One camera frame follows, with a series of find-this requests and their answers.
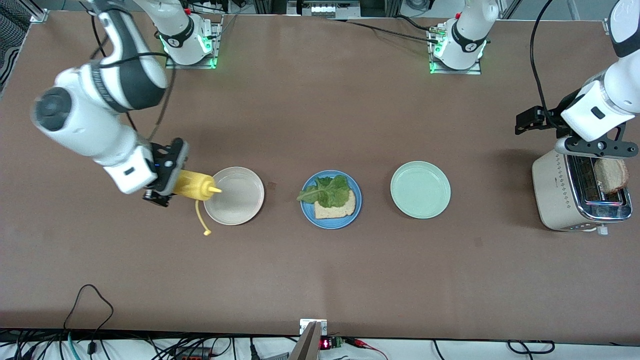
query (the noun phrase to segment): lettuce leaf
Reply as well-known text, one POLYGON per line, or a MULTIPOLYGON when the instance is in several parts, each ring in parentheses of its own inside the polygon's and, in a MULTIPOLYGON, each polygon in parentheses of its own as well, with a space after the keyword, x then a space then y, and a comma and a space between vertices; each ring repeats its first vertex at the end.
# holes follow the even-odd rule
POLYGON ((313 204, 316 201, 323 208, 339 208, 349 200, 347 177, 337 175, 334 178, 317 177, 315 185, 309 185, 300 192, 297 201, 313 204))

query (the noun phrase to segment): tabletop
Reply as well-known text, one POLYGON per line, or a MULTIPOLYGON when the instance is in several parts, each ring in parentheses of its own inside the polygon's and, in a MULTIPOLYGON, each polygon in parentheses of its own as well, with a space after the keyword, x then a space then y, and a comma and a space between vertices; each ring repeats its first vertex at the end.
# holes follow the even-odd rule
MULTIPOLYGON (((134 17, 153 41, 151 21, 134 17)), ((358 21, 421 36, 398 19, 358 21)), ((258 215, 235 227, 207 217, 205 237, 192 200, 160 208, 124 195, 31 123, 34 99, 96 47, 85 13, 51 13, 31 27, 0 101, 0 327, 61 327, 90 282, 115 307, 110 329, 296 334, 300 318, 325 318, 349 336, 639 341, 638 218, 609 237, 540 222, 531 165, 554 132, 513 133, 516 114, 540 103, 531 29, 498 21, 482 75, 458 76, 430 74, 424 42, 334 20, 238 17, 217 69, 178 71, 154 138, 187 140, 188 170, 241 166, 262 179, 258 215), (413 160, 451 183, 449 207, 429 220, 390 196, 392 174, 413 160), (296 202, 325 169, 362 190, 343 229, 315 227, 296 202)), ((600 22, 544 22, 536 49, 550 106, 616 60, 600 22)), ((159 110, 132 112, 143 135, 159 110)), ((638 141, 640 127, 625 138, 638 141)), ((637 159, 627 166, 640 172, 637 159)), ((107 314, 87 293, 70 326, 107 314)))

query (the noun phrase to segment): plate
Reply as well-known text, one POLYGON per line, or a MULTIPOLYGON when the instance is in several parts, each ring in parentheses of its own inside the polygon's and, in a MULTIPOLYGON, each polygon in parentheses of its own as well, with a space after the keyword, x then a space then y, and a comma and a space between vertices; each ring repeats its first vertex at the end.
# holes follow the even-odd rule
POLYGON ((449 205, 451 186, 434 164, 412 161, 399 167, 391 178, 391 197, 410 217, 433 218, 449 205))
POLYGON ((253 171, 230 167, 213 175, 222 190, 204 202, 209 216, 223 225, 240 225, 251 220, 264 202, 264 185, 253 171))
POLYGON ((362 207, 362 192, 360 191, 358 183, 356 183, 356 181, 351 176, 348 176, 347 174, 338 170, 320 171, 319 173, 310 177, 309 180, 307 180, 305 185, 302 186, 302 190, 306 189, 309 185, 315 185, 317 177, 335 177, 337 175, 344 175, 347 178, 347 184, 353 191, 353 195, 355 195, 356 197, 356 209, 354 210, 353 214, 344 218, 316 219, 314 205, 307 202, 300 202, 302 213, 305 214, 307 219, 311 221, 315 226, 322 227, 323 229, 334 230, 349 225, 356 219, 356 217, 360 213, 360 208, 362 207))

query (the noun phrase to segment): white toaster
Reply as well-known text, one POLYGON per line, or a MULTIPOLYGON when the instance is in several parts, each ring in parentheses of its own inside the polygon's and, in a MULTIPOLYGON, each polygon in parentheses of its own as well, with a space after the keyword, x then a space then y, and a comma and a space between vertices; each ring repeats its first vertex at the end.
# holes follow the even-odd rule
POLYGON ((631 216, 626 188, 614 194, 600 191, 594 158, 559 154, 552 150, 533 163, 533 187, 543 224, 558 231, 607 234, 605 224, 631 216))

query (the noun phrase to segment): mint green plate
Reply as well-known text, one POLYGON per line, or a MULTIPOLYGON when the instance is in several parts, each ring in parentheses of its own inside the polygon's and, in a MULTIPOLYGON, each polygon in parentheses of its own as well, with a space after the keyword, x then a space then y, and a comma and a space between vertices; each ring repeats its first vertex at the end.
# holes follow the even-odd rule
POLYGON ((414 218, 433 218, 449 205, 451 186, 434 164, 411 161, 391 178, 391 197, 396 206, 414 218))

